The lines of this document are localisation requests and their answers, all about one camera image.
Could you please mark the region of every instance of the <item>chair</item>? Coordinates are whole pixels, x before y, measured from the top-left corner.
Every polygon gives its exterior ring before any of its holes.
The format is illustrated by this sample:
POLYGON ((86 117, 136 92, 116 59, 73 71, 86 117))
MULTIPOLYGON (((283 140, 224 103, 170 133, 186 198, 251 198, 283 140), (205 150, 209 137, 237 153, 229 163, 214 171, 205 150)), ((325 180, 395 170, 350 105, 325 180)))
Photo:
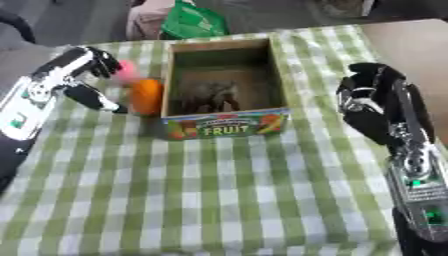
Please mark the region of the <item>chair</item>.
POLYGON ((28 23, 20 16, 0 9, 0 22, 13 26, 17 29, 25 41, 35 44, 36 38, 28 23))

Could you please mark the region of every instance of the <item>gingham tablecloth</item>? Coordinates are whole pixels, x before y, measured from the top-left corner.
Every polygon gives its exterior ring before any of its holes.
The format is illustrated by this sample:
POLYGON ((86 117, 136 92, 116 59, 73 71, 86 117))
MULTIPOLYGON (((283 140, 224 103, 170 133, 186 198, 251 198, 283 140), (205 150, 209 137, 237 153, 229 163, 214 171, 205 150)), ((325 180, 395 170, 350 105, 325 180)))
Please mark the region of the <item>gingham tablecloth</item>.
MULTIPOLYGON (((334 97, 348 64, 375 60, 362 31, 272 36, 284 133, 169 142, 148 120, 62 100, 0 199, 0 255, 399 254, 386 151, 344 125, 334 97)), ((165 73, 168 42, 97 46, 165 73)), ((127 102, 126 89, 86 80, 127 102)))

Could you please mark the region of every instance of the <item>robotic finger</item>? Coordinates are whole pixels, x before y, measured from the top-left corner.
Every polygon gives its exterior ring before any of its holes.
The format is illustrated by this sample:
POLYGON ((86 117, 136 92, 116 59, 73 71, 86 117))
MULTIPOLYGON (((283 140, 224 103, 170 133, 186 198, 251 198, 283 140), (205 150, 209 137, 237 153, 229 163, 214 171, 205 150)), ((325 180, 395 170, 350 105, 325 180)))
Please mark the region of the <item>robotic finger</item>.
POLYGON ((76 84, 64 90, 64 94, 93 110, 108 111, 116 114, 128 113, 128 109, 125 106, 110 101, 96 88, 82 81, 76 81, 76 84))

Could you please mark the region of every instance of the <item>orange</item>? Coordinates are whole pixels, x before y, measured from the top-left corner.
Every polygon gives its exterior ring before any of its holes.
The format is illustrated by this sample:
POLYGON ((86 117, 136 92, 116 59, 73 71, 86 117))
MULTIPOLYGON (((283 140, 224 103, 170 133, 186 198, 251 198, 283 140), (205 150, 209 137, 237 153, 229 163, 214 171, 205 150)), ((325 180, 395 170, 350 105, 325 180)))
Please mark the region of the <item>orange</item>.
POLYGON ((132 84, 131 102, 134 110, 141 115, 160 113, 163 86, 154 79, 143 79, 132 84))

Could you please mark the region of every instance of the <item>floor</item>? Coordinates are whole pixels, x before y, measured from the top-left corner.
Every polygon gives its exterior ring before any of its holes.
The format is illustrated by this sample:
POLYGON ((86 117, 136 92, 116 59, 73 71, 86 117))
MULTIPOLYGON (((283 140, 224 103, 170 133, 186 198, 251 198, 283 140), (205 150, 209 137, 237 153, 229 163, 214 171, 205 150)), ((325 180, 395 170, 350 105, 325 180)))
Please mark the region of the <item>floor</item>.
MULTIPOLYGON (((1 8, 24 17, 40 44, 124 41, 130 0, 0 0, 1 8)), ((448 17, 448 1, 383 0, 368 18, 338 19, 326 15, 318 0, 195 0, 221 13, 232 33, 252 33, 351 23, 448 17)))

